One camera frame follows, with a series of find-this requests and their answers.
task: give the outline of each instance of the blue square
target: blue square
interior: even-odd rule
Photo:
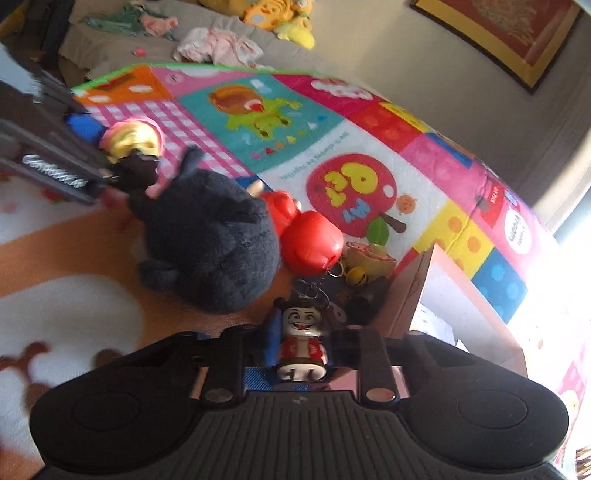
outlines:
[[[472,283],[505,323],[509,323],[527,294],[527,287],[501,253],[493,248]]]
[[[464,155],[462,152],[458,151],[457,148],[452,145],[450,140],[445,139],[439,134],[436,133],[426,133],[427,137],[437,143],[440,147],[450,153],[458,162],[464,165],[466,168],[470,168],[472,166],[472,159]]]
[[[220,83],[178,100],[257,174],[292,159],[344,120],[269,74]]]

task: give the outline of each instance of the red square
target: red square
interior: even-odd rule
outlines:
[[[398,153],[421,135],[411,124],[378,103],[351,114],[349,119]]]

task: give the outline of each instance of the framed picture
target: framed picture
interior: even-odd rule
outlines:
[[[534,92],[569,36],[572,0],[411,0]]]

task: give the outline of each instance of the keychain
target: keychain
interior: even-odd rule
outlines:
[[[281,380],[313,382],[326,375],[328,357],[320,338],[329,304],[328,296],[316,283],[302,278],[294,280],[288,300],[276,299],[282,324],[277,364]]]

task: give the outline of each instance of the green border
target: green border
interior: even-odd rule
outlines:
[[[212,65],[210,63],[179,63],[179,62],[168,62],[168,63],[134,63],[133,65],[129,65],[127,67],[123,67],[122,69],[119,70],[115,70],[114,72],[108,73],[107,75],[103,75],[102,77],[99,77],[97,79],[91,80],[89,82],[86,83],[82,83],[80,85],[75,86],[74,88],[72,88],[72,92],[76,93],[76,92],[81,92],[84,90],[88,90],[92,87],[94,87],[94,85],[100,85],[101,83],[105,83],[108,82],[109,80],[113,79],[113,78],[117,78],[121,75],[123,75],[126,72],[129,72],[130,70],[133,70],[136,67],[142,67],[142,66],[148,66],[148,67],[173,67],[175,69],[185,69],[185,68],[193,68],[193,69],[198,69],[198,68],[216,68],[219,70],[231,70],[233,72],[256,72],[258,74],[269,74],[272,75],[274,73],[281,73],[281,74],[302,74],[302,75],[314,75],[316,77],[319,78],[333,78],[332,75],[328,75],[328,74],[324,74],[324,73],[318,73],[318,72],[311,72],[308,70],[278,70],[278,69],[250,69],[247,67],[227,67],[225,65]]]

